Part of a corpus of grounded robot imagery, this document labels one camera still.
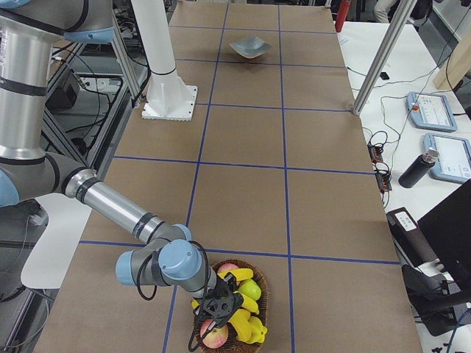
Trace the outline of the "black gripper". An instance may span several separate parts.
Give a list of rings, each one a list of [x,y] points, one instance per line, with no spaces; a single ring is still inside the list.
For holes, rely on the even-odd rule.
[[[200,327],[200,340],[215,340],[217,329],[222,328],[242,307],[243,296],[237,293],[236,277],[226,274],[216,280],[216,287],[203,296],[200,313],[204,321]]]

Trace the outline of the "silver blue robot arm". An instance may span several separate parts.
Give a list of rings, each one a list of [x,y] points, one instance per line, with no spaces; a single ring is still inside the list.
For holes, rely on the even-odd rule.
[[[111,1],[1,3],[1,205],[62,193],[91,207],[144,244],[118,259],[121,284],[179,286],[196,299],[196,322],[221,328],[244,299],[232,274],[214,272],[189,229],[146,211],[86,165],[40,147],[54,43],[109,43],[112,8]]]

